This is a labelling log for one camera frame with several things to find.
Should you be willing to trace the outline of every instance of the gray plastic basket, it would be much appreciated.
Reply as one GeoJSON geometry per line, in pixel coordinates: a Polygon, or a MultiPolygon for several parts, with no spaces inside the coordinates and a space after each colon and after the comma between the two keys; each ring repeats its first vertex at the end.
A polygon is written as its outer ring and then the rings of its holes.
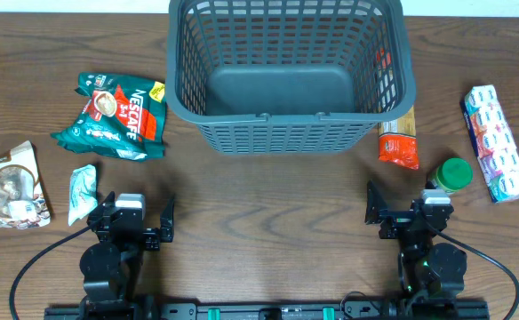
{"type": "Polygon", "coordinates": [[[416,97],[399,0],[171,0],[169,107],[228,154],[338,152],[416,97]]]}

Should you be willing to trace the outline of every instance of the green connector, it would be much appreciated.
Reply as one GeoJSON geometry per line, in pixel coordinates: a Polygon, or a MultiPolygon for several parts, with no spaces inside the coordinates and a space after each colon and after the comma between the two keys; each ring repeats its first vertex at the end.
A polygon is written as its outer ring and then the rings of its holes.
{"type": "Polygon", "coordinates": [[[323,320],[334,320],[334,308],[323,308],[323,320]]]}
{"type": "Polygon", "coordinates": [[[208,309],[208,320],[220,320],[220,309],[208,309]]]}

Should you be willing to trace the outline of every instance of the basket mesh side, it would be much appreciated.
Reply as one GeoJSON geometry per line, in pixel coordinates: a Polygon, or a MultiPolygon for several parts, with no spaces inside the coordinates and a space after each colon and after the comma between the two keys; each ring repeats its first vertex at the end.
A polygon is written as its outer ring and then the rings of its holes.
{"type": "Polygon", "coordinates": [[[387,76],[387,13],[372,0],[191,1],[180,12],[180,100],[205,115],[206,78],[220,66],[337,64],[354,79],[356,112],[389,111],[400,84],[387,76]]]}
{"type": "Polygon", "coordinates": [[[210,145],[229,154],[337,152],[351,148],[375,124],[199,126],[210,145]]]}

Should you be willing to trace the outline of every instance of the green jar lid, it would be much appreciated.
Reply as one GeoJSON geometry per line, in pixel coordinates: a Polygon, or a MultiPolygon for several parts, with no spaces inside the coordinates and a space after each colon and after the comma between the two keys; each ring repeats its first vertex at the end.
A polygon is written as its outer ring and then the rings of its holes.
{"type": "Polygon", "coordinates": [[[439,181],[451,190],[461,190],[473,180],[473,169],[467,161],[461,158],[452,158],[437,171],[439,181]]]}

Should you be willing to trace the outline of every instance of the coffee cup image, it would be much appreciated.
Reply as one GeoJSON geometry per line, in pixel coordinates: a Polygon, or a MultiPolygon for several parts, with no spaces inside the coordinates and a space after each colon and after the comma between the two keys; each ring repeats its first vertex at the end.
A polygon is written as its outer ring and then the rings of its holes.
{"type": "Polygon", "coordinates": [[[110,92],[97,92],[93,106],[104,116],[113,116],[117,111],[117,101],[110,92]]]}

